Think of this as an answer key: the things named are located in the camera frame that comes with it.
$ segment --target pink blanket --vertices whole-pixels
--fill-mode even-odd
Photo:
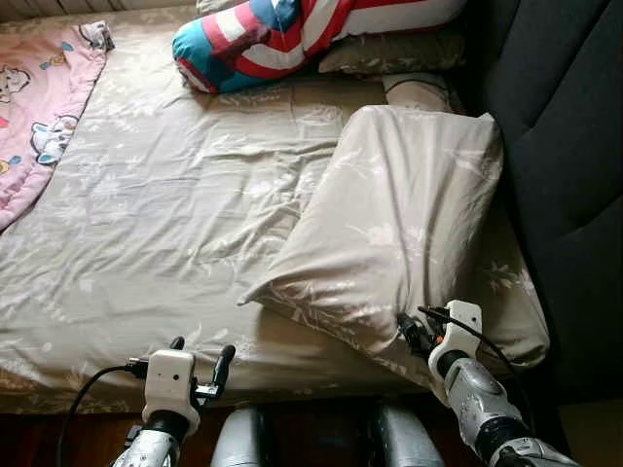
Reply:
[[[0,35],[0,232],[46,187],[112,47],[104,22]]]

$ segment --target bed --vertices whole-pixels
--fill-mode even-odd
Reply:
[[[226,404],[387,394],[411,381],[239,296],[270,264],[331,159],[349,116],[386,104],[381,83],[303,71],[219,95],[183,86],[175,7],[4,23],[25,32],[104,20],[116,49],[33,208],[0,235],[0,412],[54,413],[97,369],[175,336],[206,379],[233,343]],[[547,328],[498,200],[467,299],[518,367],[541,361]],[[486,353],[483,360],[503,368]],[[111,376],[86,412],[136,411],[139,383]]]

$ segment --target wire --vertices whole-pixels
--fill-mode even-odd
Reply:
[[[76,413],[76,410],[78,409],[78,406],[80,405],[80,401],[82,401],[82,398],[85,397],[85,394],[87,394],[87,391],[89,390],[89,388],[98,379],[100,379],[107,373],[122,372],[122,371],[127,371],[127,370],[128,370],[127,366],[104,368],[103,370],[100,370],[95,375],[93,375],[91,379],[89,379],[85,383],[85,385],[82,386],[82,389],[80,389],[80,391],[76,395],[76,398],[74,399],[73,404],[69,408],[69,412],[67,413],[67,416],[62,422],[62,427],[60,428],[60,435],[58,436],[58,442],[56,443],[56,467],[62,467],[62,448],[63,448],[63,443],[65,441],[65,433],[67,432],[67,426],[69,425],[69,422],[71,421],[71,417]]]
[[[513,380],[517,384],[517,389],[519,390],[519,394],[524,404],[525,416],[528,419],[528,427],[530,428],[532,433],[535,435],[536,427],[534,423],[534,412],[532,411],[532,405],[530,403],[530,399],[528,398],[528,394],[526,393],[526,389],[524,389],[524,385],[519,379],[519,375],[517,374],[517,371],[513,368],[513,365],[510,363],[508,358],[506,358],[506,355],[502,353],[499,347],[495,345],[489,338],[487,338],[483,334],[479,333],[475,329],[469,327],[468,325],[466,325],[465,323],[462,323],[461,321],[458,321],[455,318],[452,318],[444,313],[440,313],[439,311],[436,311],[431,308],[427,308],[425,306],[418,306],[418,310],[438,321],[445,321],[445,322],[456,324],[457,326],[464,329],[472,336],[475,336],[480,341],[484,342],[495,353],[497,358],[499,358],[502,361],[502,363],[506,366],[511,376],[513,377]]]

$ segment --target cartoon character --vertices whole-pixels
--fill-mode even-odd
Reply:
[[[61,52],[59,52],[56,55],[51,56],[50,61],[44,61],[43,63],[41,63],[39,65],[39,68],[41,68],[42,70],[47,70],[51,66],[60,66],[64,63],[67,63],[67,60],[65,59],[65,55],[63,51],[73,52],[74,48],[71,46],[71,44],[64,42],[64,41],[60,45],[60,48],[62,49]]]
[[[51,165],[60,161],[77,124],[78,119],[73,115],[61,115],[50,126],[32,124],[30,144],[37,152],[37,162]]]
[[[0,70],[0,102],[4,104],[11,102],[11,94],[20,92],[28,83],[30,83],[28,73],[4,65]]]
[[[9,159],[9,161],[2,161],[0,159],[0,175],[2,175],[3,173],[6,173],[9,171],[9,169],[11,168],[11,165],[15,165],[16,163],[20,163],[21,162],[21,157],[20,156],[13,156],[12,158]]]

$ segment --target beige pillow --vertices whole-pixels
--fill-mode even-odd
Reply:
[[[501,167],[489,116],[363,107],[240,303],[272,305],[431,387],[424,362],[397,338],[395,316],[462,294]]]
[[[206,17],[246,1],[247,0],[197,0],[197,16]]]
[[[390,105],[430,112],[451,112],[446,80],[432,73],[383,75],[385,98]]]
[[[441,71],[463,63],[463,36],[452,30],[347,37],[320,61],[320,73],[389,74]]]

